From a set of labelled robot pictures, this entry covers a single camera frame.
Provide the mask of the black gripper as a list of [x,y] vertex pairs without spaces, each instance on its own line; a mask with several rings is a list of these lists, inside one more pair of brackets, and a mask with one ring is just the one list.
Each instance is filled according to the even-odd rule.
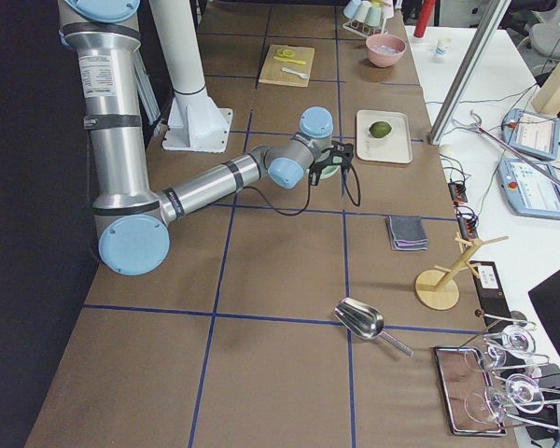
[[[336,162],[341,164],[341,173],[344,175],[352,168],[352,160],[354,158],[354,146],[352,144],[344,144],[339,141],[332,140],[331,146],[323,149],[321,155],[325,158],[318,161]],[[309,173],[309,184],[311,186],[318,185],[318,177],[316,172]]]

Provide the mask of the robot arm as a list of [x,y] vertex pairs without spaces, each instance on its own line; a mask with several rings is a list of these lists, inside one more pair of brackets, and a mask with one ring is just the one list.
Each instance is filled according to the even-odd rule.
[[[142,114],[147,84],[137,75],[141,36],[135,1],[62,1],[63,42],[77,52],[86,104],[84,128],[93,148],[99,195],[93,203],[99,255],[112,271],[141,275],[157,268],[170,247],[168,226],[250,184],[270,178],[284,189],[347,173],[354,150],[332,140],[333,119],[313,106],[282,146],[259,146],[177,186],[149,185]],[[221,152],[232,112],[207,92],[190,4],[150,5],[174,90],[164,145]]]

